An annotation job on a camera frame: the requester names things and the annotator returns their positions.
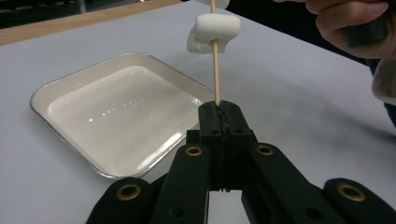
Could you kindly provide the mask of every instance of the human hand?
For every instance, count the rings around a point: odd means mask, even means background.
[[[396,59],[396,0],[274,0],[275,2],[305,2],[316,15],[317,27],[324,39],[357,57]],[[386,39],[357,48],[347,46],[346,28],[361,25],[384,16]]]

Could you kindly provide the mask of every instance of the finger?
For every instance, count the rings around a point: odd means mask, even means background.
[[[356,2],[373,3],[381,0],[357,0]],[[344,3],[351,2],[350,0],[306,0],[305,5],[308,11],[318,15],[320,11],[329,7],[335,7]]]
[[[389,4],[386,2],[344,3],[322,10],[317,17],[317,27],[323,37],[325,37],[336,30],[373,21],[380,17],[388,7]]]

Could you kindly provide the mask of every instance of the metal grommet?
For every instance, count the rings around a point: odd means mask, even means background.
[[[258,146],[257,151],[263,156],[271,156],[274,154],[274,150],[270,147]]]
[[[202,154],[202,150],[198,147],[188,147],[186,153],[189,156],[199,156]]]
[[[360,189],[350,184],[340,183],[337,186],[337,190],[342,196],[348,198],[351,201],[361,203],[366,200],[364,193]]]
[[[117,190],[117,198],[121,201],[129,201],[140,194],[141,188],[136,184],[127,184]]]

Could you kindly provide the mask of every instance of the sleeve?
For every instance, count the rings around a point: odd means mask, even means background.
[[[383,59],[375,69],[372,91],[383,101],[390,119],[396,127],[396,60]]]

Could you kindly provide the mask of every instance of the wooden table edge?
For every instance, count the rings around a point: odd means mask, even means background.
[[[0,30],[0,46],[31,38],[37,38],[43,35],[55,34],[61,31],[71,30],[99,22],[112,21],[156,8],[172,6],[178,3],[181,3],[181,1],[149,0],[147,2],[139,2],[121,7],[113,7],[50,21],[41,21],[11,27]]]

